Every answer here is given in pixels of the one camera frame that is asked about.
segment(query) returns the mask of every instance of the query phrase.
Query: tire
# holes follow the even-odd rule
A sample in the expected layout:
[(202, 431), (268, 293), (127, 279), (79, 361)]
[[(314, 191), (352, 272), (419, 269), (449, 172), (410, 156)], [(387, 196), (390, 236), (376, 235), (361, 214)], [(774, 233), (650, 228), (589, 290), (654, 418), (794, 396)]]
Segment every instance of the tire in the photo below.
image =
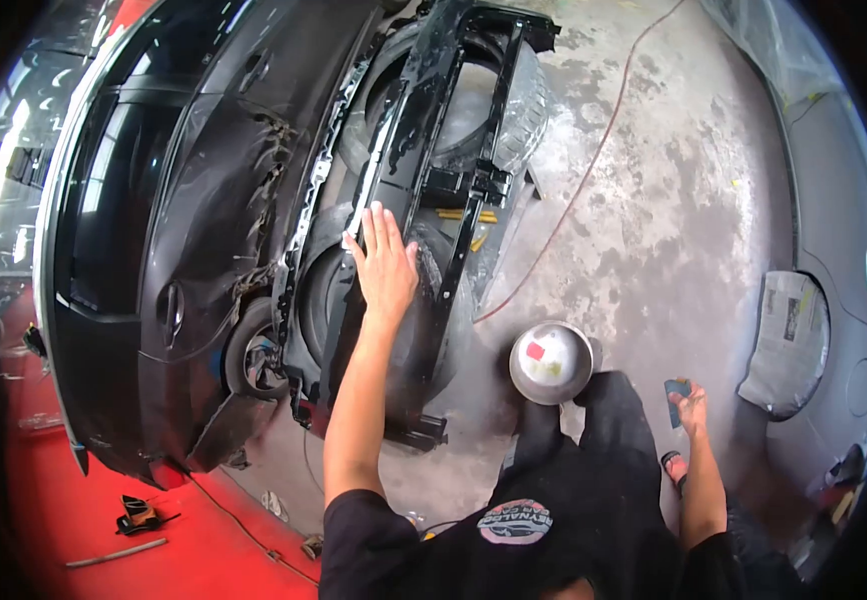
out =
[[(385, 89), (391, 78), (399, 75), (403, 61), (414, 47), (422, 27), (423, 21), (415, 21), (397, 30), (384, 42), (383, 48), (374, 58), (361, 92), (351, 106), (338, 151), (347, 168), (356, 175), (363, 170), (370, 156), (368, 148), (373, 127), (368, 126), (369, 117), (377, 115), (379, 101), (384, 97), (383, 93), (377, 93), (375, 87), (380, 84)], [(503, 56), (503, 43), (501, 37), (470, 33), (464, 40), (464, 49), (471, 57), (470, 62), (497, 72)], [(523, 43), (497, 141), (496, 163), (499, 169), (519, 173), (536, 151), (547, 130), (551, 98), (547, 76), (536, 52), (530, 44)], [(464, 161), (473, 161), (480, 149), (484, 129), (484, 125), (480, 125), (456, 143), (436, 149), (431, 158), (432, 164), (464, 168)]]
[(290, 391), (286, 378), (279, 378), (270, 389), (257, 388), (248, 380), (245, 361), (250, 344), (260, 332), (272, 327), (273, 298), (258, 297), (251, 301), (236, 322), (223, 357), (223, 374), (232, 393), (273, 401), (282, 399)]
[[(331, 206), (316, 215), (307, 237), (305, 259), (298, 271), (297, 310), (292, 321), (291, 336), (300, 336), (306, 345), (310, 360), (298, 360), (296, 367), (302, 368), (304, 378), (320, 379), (320, 365), (323, 341), (326, 338), (326, 314), (331, 306), (329, 283), (323, 281), (331, 277), (331, 269), (336, 268), (343, 255), (340, 249), (343, 231), (352, 206), (349, 203)], [(441, 272), (453, 252), (453, 244), (437, 229), (434, 222), (428, 222), (423, 213), (418, 213), (413, 225), (407, 232), (407, 242), (417, 241), (418, 273), (414, 303), (403, 318), (403, 324), (394, 343), (391, 366), (400, 364), (400, 371), (406, 373), (407, 365), (416, 358), (414, 352), (414, 324), (417, 312), (425, 310), (440, 288)], [(444, 343), (441, 345), (433, 378), (423, 391), (425, 402), (431, 400), (447, 386), (463, 364), (464, 354), (470, 345), (473, 332), (475, 300), (473, 289), (466, 274), (460, 280), (453, 301)], [(387, 391), (396, 395), (398, 390), (408, 387), (409, 382), (398, 378), (392, 368), (387, 381)]]

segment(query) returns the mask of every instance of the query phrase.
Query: red label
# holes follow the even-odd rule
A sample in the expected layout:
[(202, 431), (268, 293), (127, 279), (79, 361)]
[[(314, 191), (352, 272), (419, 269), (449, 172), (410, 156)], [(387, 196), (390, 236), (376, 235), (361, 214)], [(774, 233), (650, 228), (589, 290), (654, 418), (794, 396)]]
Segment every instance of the red label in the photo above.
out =
[(533, 360), (540, 360), (544, 357), (544, 346), (537, 342), (530, 342), (530, 345), (526, 347), (526, 355)]

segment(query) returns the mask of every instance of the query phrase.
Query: car window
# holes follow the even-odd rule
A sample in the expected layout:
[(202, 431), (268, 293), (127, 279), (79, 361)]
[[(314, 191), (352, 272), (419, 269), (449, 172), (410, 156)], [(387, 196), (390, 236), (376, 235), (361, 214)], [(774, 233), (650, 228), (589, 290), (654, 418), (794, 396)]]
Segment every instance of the car window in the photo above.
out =
[(97, 312), (136, 311), (157, 181), (180, 112), (114, 101), (78, 161), (69, 289), (73, 300)]
[(122, 84), (134, 75), (200, 77), (251, 4), (251, 0), (164, 3), (133, 36), (107, 85)]

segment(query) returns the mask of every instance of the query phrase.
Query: hand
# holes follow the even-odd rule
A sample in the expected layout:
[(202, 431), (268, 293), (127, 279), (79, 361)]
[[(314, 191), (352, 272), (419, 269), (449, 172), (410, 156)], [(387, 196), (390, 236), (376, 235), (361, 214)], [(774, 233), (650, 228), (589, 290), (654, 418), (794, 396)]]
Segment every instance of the hand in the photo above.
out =
[(707, 431), (707, 392), (696, 382), (690, 382), (690, 395), (683, 395), (676, 391), (667, 394), (667, 400), (676, 405), (676, 412), (680, 415), (680, 423), (683, 424), (687, 435), (693, 438), (698, 433)]
[(400, 228), (390, 210), (384, 210), (379, 201), (363, 211), (361, 219), (366, 255), (350, 234), (343, 239), (356, 263), (360, 291), (367, 301), (365, 322), (400, 327), (407, 308), (414, 301), (417, 287), (417, 243), (404, 248)]

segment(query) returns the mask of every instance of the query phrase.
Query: damaged car bumper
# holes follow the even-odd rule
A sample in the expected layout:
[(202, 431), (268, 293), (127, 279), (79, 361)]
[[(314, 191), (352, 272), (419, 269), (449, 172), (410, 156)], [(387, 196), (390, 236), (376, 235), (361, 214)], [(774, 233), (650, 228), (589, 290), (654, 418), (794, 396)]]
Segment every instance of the damaged car bumper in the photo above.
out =
[[(449, 260), (429, 290), (429, 302), (413, 328), (411, 357), (401, 365), (402, 381), (406, 383), (394, 390), (390, 381), (387, 385), (385, 437), (418, 450), (432, 450), (446, 442), (446, 419), (424, 414), (424, 404), (430, 398), (422, 389), (431, 384), (438, 369), (448, 321), (481, 209), (484, 205), (503, 207), (512, 194), (514, 174), (500, 169), (495, 155), (520, 49), (526, 43), (535, 52), (553, 50), (560, 27), (540, 13), (473, 0), (436, 2), (423, 23), (400, 77), (385, 96), (369, 146), (369, 158), (355, 186), (346, 231), (360, 241), (361, 215), (373, 201), (390, 209), (401, 232), (405, 233), (411, 229), (422, 202), (429, 205), (440, 199), (462, 207), (459, 227), (452, 236)], [(434, 166), (431, 158), (464, 65), (464, 36), (470, 32), (488, 33), (503, 39), (505, 47), (483, 136), (475, 155), (467, 163), (473, 166), (453, 170)], [(363, 78), (377, 47), (375, 43), (362, 58), (358, 77)], [(356, 93), (354, 81), (351, 86), (348, 91)], [(344, 96), (341, 90), (334, 108), (338, 121), (343, 119), (352, 97), (352, 94)], [(296, 279), (305, 236), (317, 211), (318, 188), (329, 171), (329, 157), (335, 142), (336, 138), (327, 139), (319, 163), (323, 168), (314, 169), (311, 176), (311, 193), (298, 217), (294, 239), (283, 255), (273, 293), (274, 322), (278, 324), (280, 343), (286, 354), (290, 354), (296, 338), (291, 327), (292, 311), (296, 310)], [(341, 259), (340, 272), (338, 289), (333, 294), (336, 300), (329, 307), (319, 381), (299, 381), (292, 386), (294, 418), (320, 437), (326, 433), (366, 309), (349, 252)], [(298, 377), (298, 371), (292, 369), (289, 361), (283, 366), (292, 378)]]

